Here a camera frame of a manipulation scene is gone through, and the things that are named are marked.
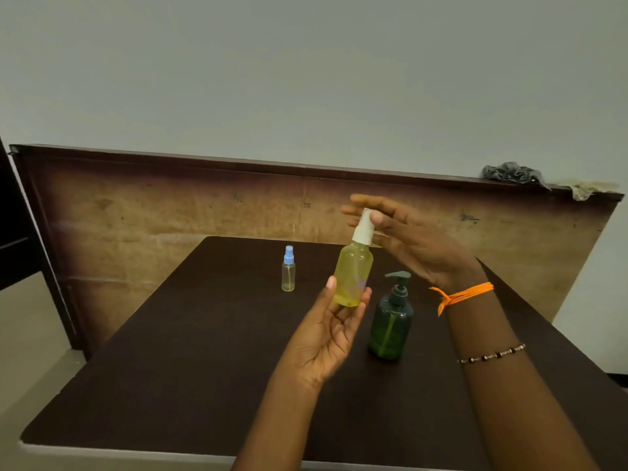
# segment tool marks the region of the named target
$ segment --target plywood panel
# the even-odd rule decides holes
[[[60,280],[71,286],[93,348],[205,236],[347,243],[351,229],[340,206],[351,193],[385,195],[417,207],[551,320],[614,208],[552,196],[176,163],[54,157],[29,162]]]

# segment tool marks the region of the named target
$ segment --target person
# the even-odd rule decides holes
[[[363,208],[373,209],[370,219],[381,233],[373,243],[446,294],[488,281],[475,257],[418,211],[388,198],[350,199],[342,213],[359,217]],[[371,299],[365,288],[357,307],[341,308],[332,302],[335,286],[332,276],[289,341],[233,471],[299,469],[318,394],[347,358]],[[444,315],[460,357],[519,344],[492,291],[450,305]],[[598,469],[525,350],[461,367],[496,470]]]

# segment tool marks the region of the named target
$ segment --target orange thread bracelet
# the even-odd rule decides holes
[[[435,291],[438,291],[443,295],[443,300],[440,301],[440,304],[438,305],[438,316],[440,317],[440,315],[443,313],[443,310],[445,309],[446,306],[450,306],[452,304],[456,304],[456,303],[465,301],[467,299],[471,299],[475,296],[478,296],[479,294],[483,294],[484,292],[492,291],[493,285],[491,283],[482,283],[481,285],[477,285],[477,286],[473,286],[472,288],[465,289],[462,292],[456,292],[455,294],[452,294],[451,296],[448,296],[447,294],[445,294],[443,291],[441,291],[438,288],[430,288],[430,289],[434,289]]]

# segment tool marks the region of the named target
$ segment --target yellow spray bottle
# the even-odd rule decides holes
[[[341,306],[355,307],[360,303],[360,297],[366,286],[373,253],[369,251],[373,239],[374,226],[369,220],[372,210],[365,208],[357,225],[350,244],[340,250],[336,264],[336,294],[334,302]]]

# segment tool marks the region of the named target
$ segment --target blue spray cap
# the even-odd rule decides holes
[[[292,246],[286,246],[286,254],[283,255],[283,264],[294,264],[294,253],[292,253]]]

